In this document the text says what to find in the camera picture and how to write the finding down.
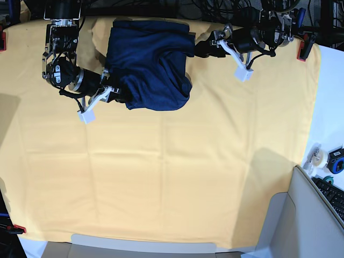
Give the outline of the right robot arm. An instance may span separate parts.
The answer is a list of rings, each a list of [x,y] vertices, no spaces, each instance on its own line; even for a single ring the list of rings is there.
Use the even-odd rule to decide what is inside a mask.
[[[77,65],[77,45],[85,21],[82,9],[82,1],[46,2],[44,19],[50,24],[46,27],[42,78],[61,96],[75,100],[79,112],[86,114],[99,101],[126,103],[132,94],[107,69],[98,74]]]

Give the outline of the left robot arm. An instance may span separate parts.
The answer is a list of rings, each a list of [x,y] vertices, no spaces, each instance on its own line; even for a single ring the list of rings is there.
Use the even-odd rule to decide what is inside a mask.
[[[298,1],[262,1],[254,8],[250,1],[232,1],[232,18],[222,30],[210,33],[206,40],[195,45],[199,58],[231,56],[237,63],[237,77],[253,73],[255,57],[275,57],[278,47],[293,41],[300,29],[306,10],[296,8]]]

